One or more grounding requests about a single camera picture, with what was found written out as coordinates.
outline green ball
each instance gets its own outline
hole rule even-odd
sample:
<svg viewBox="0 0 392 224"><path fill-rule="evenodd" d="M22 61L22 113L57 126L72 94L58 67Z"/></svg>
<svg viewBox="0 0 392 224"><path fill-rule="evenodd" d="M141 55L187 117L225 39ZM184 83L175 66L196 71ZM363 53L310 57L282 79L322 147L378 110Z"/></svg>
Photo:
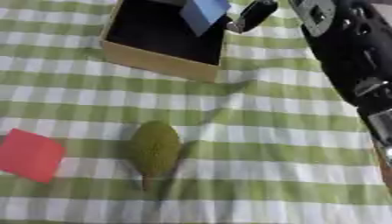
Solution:
<svg viewBox="0 0 392 224"><path fill-rule="evenodd" d="M177 132L160 121L144 123L129 142L129 159L147 179L171 170L179 157L180 142Z"/></svg>

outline tablecloth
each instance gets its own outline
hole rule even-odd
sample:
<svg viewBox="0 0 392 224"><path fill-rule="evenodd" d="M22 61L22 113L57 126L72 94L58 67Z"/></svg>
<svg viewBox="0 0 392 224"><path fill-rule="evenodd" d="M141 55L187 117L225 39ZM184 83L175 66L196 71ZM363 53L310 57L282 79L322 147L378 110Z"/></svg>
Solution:
<svg viewBox="0 0 392 224"><path fill-rule="evenodd" d="M250 1L231 2L235 17ZM287 2L227 32L216 83L105 62L98 36L114 3L0 1L0 135L66 147L48 185L1 173L0 223L391 223L370 137ZM143 192L123 152L151 120L183 147Z"/></svg>

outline blue cube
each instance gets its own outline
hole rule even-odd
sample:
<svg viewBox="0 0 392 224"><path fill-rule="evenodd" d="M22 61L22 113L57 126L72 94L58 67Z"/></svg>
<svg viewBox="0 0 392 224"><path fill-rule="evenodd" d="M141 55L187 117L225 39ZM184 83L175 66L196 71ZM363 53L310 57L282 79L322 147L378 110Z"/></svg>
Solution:
<svg viewBox="0 0 392 224"><path fill-rule="evenodd" d="M199 37L230 9L228 0L187 0L180 12Z"/></svg>

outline red block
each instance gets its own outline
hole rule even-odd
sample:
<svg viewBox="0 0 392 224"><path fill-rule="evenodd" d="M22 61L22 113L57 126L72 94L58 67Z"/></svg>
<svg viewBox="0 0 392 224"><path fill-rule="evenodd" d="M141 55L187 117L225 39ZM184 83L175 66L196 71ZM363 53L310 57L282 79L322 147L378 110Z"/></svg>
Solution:
<svg viewBox="0 0 392 224"><path fill-rule="evenodd" d="M59 143L20 129L12 129L0 146L0 170L48 183L65 150Z"/></svg>

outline open box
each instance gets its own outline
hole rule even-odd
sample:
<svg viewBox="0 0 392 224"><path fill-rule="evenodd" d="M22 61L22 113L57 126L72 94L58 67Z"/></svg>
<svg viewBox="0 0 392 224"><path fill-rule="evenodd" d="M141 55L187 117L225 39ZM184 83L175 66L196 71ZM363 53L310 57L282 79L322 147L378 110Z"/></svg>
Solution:
<svg viewBox="0 0 392 224"><path fill-rule="evenodd" d="M196 37L179 14L181 0L177 2L119 0L101 34L106 59L161 74L214 81L225 28L218 22Z"/></svg>

